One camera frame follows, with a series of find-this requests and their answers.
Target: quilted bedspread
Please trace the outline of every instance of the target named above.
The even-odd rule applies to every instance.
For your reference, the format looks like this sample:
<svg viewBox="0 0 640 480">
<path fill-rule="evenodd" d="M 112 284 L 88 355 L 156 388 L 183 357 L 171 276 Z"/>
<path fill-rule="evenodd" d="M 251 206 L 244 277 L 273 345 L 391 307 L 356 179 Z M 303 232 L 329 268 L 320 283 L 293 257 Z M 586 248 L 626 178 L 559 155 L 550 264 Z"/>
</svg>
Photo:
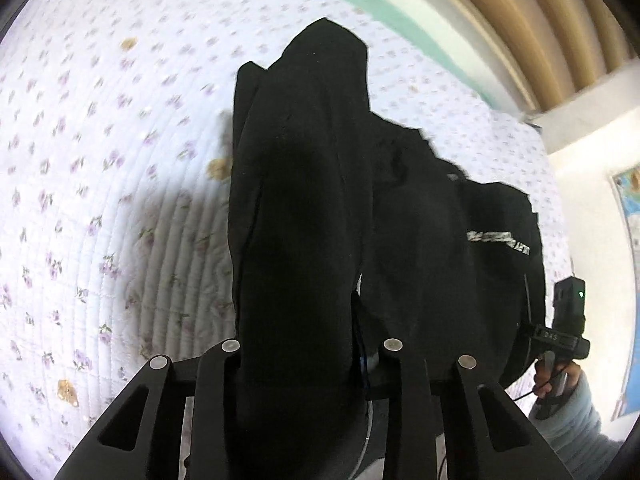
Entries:
<svg viewBox="0 0 640 480">
<path fill-rule="evenodd" d="M 538 134 L 361 10 L 30 0 L 0 44 L 0 431 L 36 480 L 54 477 L 151 356 L 189 358 L 234 335 L 236 71 L 268 66 L 323 16 L 369 46 L 373 111 L 420 127 L 471 178 L 529 193 L 547 286 L 570 273 Z"/>
</svg>

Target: jacket sleeve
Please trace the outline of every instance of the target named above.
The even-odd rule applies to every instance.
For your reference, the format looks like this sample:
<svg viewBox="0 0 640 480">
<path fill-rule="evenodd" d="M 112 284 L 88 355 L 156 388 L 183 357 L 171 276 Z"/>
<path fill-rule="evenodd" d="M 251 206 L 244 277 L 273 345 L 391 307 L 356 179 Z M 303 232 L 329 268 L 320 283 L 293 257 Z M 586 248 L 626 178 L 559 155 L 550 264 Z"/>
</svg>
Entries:
<svg viewBox="0 0 640 480">
<path fill-rule="evenodd" d="M 575 480 L 599 478 L 616 455 L 622 442 L 600 433 L 600 414 L 591 402 L 591 391 L 583 372 L 565 405 L 545 420 L 537 420 L 537 406 L 529 420 L 558 454 Z"/>
</svg>

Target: wire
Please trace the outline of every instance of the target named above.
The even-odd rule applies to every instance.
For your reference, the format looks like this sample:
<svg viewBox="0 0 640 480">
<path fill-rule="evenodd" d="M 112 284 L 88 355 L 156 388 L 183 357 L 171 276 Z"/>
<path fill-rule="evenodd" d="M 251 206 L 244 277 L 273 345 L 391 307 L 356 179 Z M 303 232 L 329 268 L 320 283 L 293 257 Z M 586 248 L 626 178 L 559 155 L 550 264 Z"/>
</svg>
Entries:
<svg viewBox="0 0 640 480">
<path fill-rule="evenodd" d="M 544 384 L 540 384 L 540 386 L 538 386 L 537 388 L 533 388 L 533 390 L 531 390 L 528 394 L 524 394 L 522 396 L 517 397 L 516 399 L 513 399 L 513 402 L 518 402 L 519 400 L 524 399 L 525 397 L 529 397 L 531 394 L 534 394 L 536 391 L 538 391 L 540 388 L 542 388 L 543 386 L 546 386 L 547 384 L 549 384 L 551 381 L 553 381 L 556 377 L 558 377 L 558 375 L 560 375 L 562 372 L 564 372 L 567 367 L 571 364 L 571 361 L 569 361 L 567 364 L 565 364 L 562 368 L 560 368 L 555 374 L 553 374 L 551 377 L 549 377 L 549 380 L 544 383 Z"/>
<path fill-rule="evenodd" d="M 444 463 L 447 461 L 447 453 L 442 457 L 442 462 L 440 462 L 440 467 L 438 468 L 438 480 L 442 478 L 442 472 L 444 471 Z"/>
</svg>

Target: metal rivet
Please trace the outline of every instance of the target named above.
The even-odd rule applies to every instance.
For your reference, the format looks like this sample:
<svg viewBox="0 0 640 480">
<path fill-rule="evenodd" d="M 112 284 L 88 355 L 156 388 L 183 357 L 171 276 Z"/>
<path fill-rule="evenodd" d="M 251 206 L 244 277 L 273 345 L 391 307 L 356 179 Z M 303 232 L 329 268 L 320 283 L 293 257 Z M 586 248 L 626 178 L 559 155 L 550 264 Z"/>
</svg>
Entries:
<svg viewBox="0 0 640 480">
<path fill-rule="evenodd" d="M 458 358 L 458 362 L 460 363 L 460 366 L 466 368 L 467 370 L 472 370 L 478 364 L 478 361 L 476 361 L 475 357 L 466 354 L 461 355 Z"/>
<path fill-rule="evenodd" d="M 230 339 L 229 341 L 225 341 L 222 343 L 222 349 L 225 352 L 235 352 L 240 348 L 240 342 L 235 339 Z"/>
<path fill-rule="evenodd" d="M 399 350 L 402 350 L 402 341 L 400 341 L 399 339 L 387 339 L 384 345 L 385 348 L 390 352 L 397 352 Z"/>
<path fill-rule="evenodd" d="M 151 359 L 149 366 L 151 366 L 154 370 L 161 370 L 166 366 L 168 362 L 169 360 L 163 355 L 157 355 L 156 357 Z"/>
</svg>

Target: person's arm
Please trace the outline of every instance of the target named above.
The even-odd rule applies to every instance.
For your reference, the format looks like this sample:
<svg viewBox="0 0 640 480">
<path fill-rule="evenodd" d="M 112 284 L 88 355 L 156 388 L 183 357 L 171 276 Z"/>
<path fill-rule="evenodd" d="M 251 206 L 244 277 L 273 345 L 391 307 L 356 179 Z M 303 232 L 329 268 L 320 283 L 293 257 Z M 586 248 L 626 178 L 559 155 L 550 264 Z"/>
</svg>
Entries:
<svg viewBox="0 0 640 480">
<path fill-rule="evenodd" d="M 538 405 L 534 405 L 529 419 L 558 454 L 575 480 L 595 480 L 601 476 L 621 442 L 609 440 L 600 433 L 600 414 L 591 402 L 591 391 L 585 373 L 571 363 L 568 373 L 566 402 L 545 420 L 537 420 Z M 536 364 L 536 395 L 544 398 L 551 391 L 549 373 L 543 363 Z"/>
</svg>

